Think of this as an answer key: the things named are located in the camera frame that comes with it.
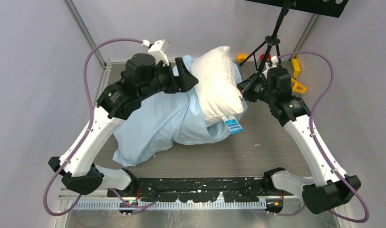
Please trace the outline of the light blue green pillowcase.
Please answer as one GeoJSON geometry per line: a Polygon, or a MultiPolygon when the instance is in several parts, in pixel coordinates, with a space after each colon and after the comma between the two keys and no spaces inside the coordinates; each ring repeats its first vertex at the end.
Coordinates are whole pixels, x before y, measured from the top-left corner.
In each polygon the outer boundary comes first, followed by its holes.
{"type": "Polygon", "coordinates": [[[112,160],[124,167],[145,162],[156,152],[183,145],[217,143],[231,135],[223,120],[207,127],[196,91],[165,94],[144,100],[120,126],[114,136],[118,142],[112,160]]]}

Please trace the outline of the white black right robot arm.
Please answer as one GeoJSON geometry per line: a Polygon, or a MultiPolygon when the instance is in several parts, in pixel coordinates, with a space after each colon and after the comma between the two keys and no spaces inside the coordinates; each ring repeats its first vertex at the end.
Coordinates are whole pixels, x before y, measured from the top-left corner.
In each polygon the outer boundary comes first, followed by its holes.
{"type": "Polygon", "coordinates": [[[311,111],[302,98],[292,94],[291,76],[287,69],[272,67],[264,73],[256,72],[237,84],[244,99],[263,101],[270,113],[289,133],[311,171],[311,178],[292,174],[278,167],[263,175],[263,190],[275,195],[283,190],[301,197],[313,213],[347,204],[361,187],[358,176],[349,176],[318,136],[311,120],[311,111]]]}

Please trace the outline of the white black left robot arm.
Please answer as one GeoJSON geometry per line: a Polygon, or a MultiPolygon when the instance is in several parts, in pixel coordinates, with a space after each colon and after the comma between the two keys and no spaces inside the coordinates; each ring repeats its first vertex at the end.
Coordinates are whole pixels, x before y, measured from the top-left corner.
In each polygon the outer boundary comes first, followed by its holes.
{"type": "Polygon", "coordinates": [[[113,132],[139,109],[142,102],[157,94],[186,93],[199,80],[182,58],[175,59],[177,73],[162,60],[146,53],[126,61],[121,79],[108,85],[93,106],[93,117],[69,150],[48,161],[59,173],[64,186],[80,195],[97,189],[120,190],[127,197],[137,191],[135,176],[126,169],[110,169],[94,164],[94,159],[113,132]]]}

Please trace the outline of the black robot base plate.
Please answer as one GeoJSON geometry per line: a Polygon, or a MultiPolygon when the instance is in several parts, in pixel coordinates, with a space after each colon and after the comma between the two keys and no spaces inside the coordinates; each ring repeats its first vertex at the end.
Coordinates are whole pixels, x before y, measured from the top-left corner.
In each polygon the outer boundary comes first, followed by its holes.
{"type": "Polygon", "coordinates": [[[273,196],[278,199],[282,190],[267,189],[262,178],[256,177],[217,177],[217,178],[137,178],[126,190],[118,190],[121,197],[143,202],[193,201],[214,202],[223,196],[225,202],[255,202],[258,197],[273,196]]]}

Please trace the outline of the white pillow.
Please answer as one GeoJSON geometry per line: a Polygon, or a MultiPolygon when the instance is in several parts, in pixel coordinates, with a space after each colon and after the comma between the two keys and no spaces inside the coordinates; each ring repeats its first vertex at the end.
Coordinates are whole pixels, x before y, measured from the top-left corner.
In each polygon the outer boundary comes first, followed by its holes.
{"type": "Polygon", "coordinates": [[[216,47],[195,59],[191,71],[199,80],[195,90],[207,127],[222,121],[223,117],[244,112],[229,46],[216,47]]]}

